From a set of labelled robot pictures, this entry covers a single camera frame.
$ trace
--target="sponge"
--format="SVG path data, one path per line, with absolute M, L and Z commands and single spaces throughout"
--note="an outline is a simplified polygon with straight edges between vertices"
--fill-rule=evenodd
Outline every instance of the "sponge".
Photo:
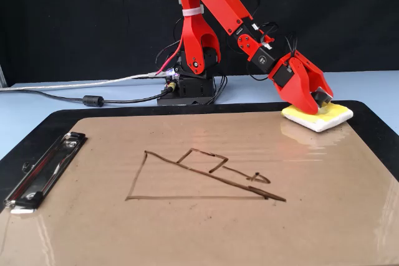
M 353 117 L 352 110 L 331 102 L 324 104 L 315 115 L 308 115 L 293 105 L 283 109 L 281 114 L 316 132 L 337 126 Z

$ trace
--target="black backdrop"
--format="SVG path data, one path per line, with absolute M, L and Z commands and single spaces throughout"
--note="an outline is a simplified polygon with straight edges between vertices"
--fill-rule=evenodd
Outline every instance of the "black backdrop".
M 252 11 L 255 0 L 243 0 Z M 118 78 L 156 69 L 173 42 L 177 0 L 0 0 L 0 65 L 9 83 Z M 245 55 L 219 36 L 221 67 L 245 74 Z M 325 72 L 394 70 L 398 0 L 262 0 L 258 23 L 296 30 L 298 49 Z

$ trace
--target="table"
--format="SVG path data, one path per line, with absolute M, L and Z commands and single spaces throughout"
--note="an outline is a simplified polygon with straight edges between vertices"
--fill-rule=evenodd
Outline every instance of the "table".
M 399 98 L 399 89 L 397 89 L 399 71 L 326 73 L 325 77 L 334 91 L 334 100 L 358 100 L 364 102 L 399 134 L 399 106 L 395 104 Z M 139 79 L 102 87 L 51 90 L 48 92 L 65 97 L 101 95 L 104 99 L 126 100 L 158 94 L 163 89 L 164 82 L 163 79 Z M 16 84 L 15 87 L 55 84 L 63 83 L 20 83 Z M 249 76 L 233 76 L 229 77 L 228 85 L 217 103 L 267 103 L 280 101 L 281 99 L 271 82 L 257 82 Z M 123 107 L 155 105 L 156 100 L 123 105 Z M 108 105 L 103 107 L 103 109 L 120 106 Z M 0 159 L 51 113 L 58 110 L 85 108 L 88 107 L 81 103 L 51 100 L 38 95 L 24 93 L 0 94 Z

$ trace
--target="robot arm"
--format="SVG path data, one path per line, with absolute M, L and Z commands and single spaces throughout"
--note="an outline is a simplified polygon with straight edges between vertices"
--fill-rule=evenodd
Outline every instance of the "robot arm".
M 240 0 L 180 1 L 185 17 L 182 38 L 186 62 L 194 74 L 202 74 L 206 68 L 205 47 L 216 51 L 218 62 L 221 58 L 216 34 L 201 15 L 202 1 L 224 30 L 236 39 L 248 61 L 268 74 L 283 100 L 309 114 L 317 113 L 321 102 L 331 100 L 333 93 L 322 71 L 296 50 L 278 57 L 271 46 L 274 39 L 258 28 Z

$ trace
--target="cardboard surface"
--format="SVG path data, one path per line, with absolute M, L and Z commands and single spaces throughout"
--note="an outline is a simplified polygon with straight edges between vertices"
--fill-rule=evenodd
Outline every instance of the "cardboard surface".
M 264 112 L 89 118 L 72 131 L 89 139 L 41 208 L 0 214 L 0 265 L 399 264 L 399 184 L 346 123 L 314 133 Z M 151 154 L 142 166 L 145 150 L 178 161 L 190 148 L 271 184 L 212 175 L 287 202 Z

